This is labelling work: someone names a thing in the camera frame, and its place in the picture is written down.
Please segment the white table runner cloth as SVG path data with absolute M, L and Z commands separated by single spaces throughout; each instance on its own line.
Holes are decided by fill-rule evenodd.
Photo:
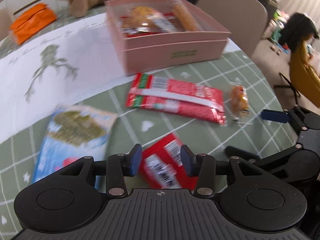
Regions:
M 129 82 L 99 14 L 46 33 L 1 59 L 1 141 L 52 113 Z

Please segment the blue snack bag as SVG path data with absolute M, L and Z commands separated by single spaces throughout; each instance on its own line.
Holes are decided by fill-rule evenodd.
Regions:
M 104 160 L 117 117 L 88 105 L 57 106 L 40 147 L 33 182 L 84 156 Z

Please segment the pink cardboard box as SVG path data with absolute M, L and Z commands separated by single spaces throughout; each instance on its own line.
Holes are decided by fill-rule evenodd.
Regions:
M 131 8 L 146 6 L 171 14 L 169 0 L 110 0 L 105 3 L 107 27 L 124 73 L 129 76 L 179 64 L 218 59 L 231 32 L 186 0 L 180 0 L 201 27 L 200 31 L 157 33 L 127 37 L 121 20 Z

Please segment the small red snack pack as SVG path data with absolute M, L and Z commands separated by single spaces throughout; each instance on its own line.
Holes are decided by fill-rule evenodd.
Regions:
M 182 143 L 174 134 L 163 137 L 142 152 L 139 174 L 152 189 L 189 189 L 193 191 L 197 178 L 190 177 L 181 162 Z

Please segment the long orange biscuit pack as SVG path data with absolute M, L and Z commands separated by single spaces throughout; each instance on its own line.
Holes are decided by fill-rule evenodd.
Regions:
M 172 12 L 180 21 L 185 31 L 200 31 L 201 28 L 189 9 L 179 0 L 173 1 Z

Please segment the beige chair behind table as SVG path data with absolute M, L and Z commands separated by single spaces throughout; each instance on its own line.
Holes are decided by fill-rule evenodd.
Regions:
M 251 56 L 267 25 L 267 11 L 258 0 L 198 0 L 196 6 L 231 32 L 231 40 Z

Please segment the small orange candy packet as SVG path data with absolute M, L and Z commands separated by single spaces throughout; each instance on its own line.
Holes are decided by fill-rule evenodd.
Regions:
M 249 114 L 247 90 L 242 85 L 242 81 L 239 78 L 236 78 L 232 82 L 229 97 L 233 120 L 239 122 L 244 116 Z

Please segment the orange tissue pack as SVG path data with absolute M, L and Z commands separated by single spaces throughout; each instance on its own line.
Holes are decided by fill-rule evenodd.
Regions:
M 10 26 L 10 37 L 21 45 L 57 20 L 56 14 L 44 3 L 38 3 L 20 15 Z

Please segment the green checked tablecloth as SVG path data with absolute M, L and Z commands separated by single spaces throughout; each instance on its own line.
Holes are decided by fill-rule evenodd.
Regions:
M 228 46 L 221 59 L 166 68 L 157 76 L 170 77 L 204 85 L 213 85 L 224 92 L 232 81 L 240 80 L 247 88 L 250 112 L 244 122 L 235 123 L 231 116 L 220 126 L 212 122 L 157 111 L 128 108 L 125 105 L 131 85 L 122 77 L 115 85 L 107 83 L 93 96 L 78 99 L 78 104 L 90 105 L 118 114 L 112 128 L 107 155 L 123 153 L 134 144 L 148 148 L 170 133 L 176 134 L 190 149 L 208 153 L 219 160 L 225 158 L 224 148 L 232 145 L 267 157 L 293 145 L 296 136 L 288 124 L 263 121 L 260 112 L 281 105 L 261 70 L 240 49 Z M 14 199 L 31 183 L 37 155 L 49 123 L 55 102 L 49 97 L 40 101 L 40 114 L 31 114 L 31 124 L 18 131 L 6 125 L 10 102 L 1 101 L 1 239 L 11 239 L 20 230 L 14 212 Z

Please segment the long red snack pack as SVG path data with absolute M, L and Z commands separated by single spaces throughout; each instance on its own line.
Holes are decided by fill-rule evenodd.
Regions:
M 126 106 L 178 114 L 220 125 L 226 119 L 221 90 L 143 73 L 135 75 Z

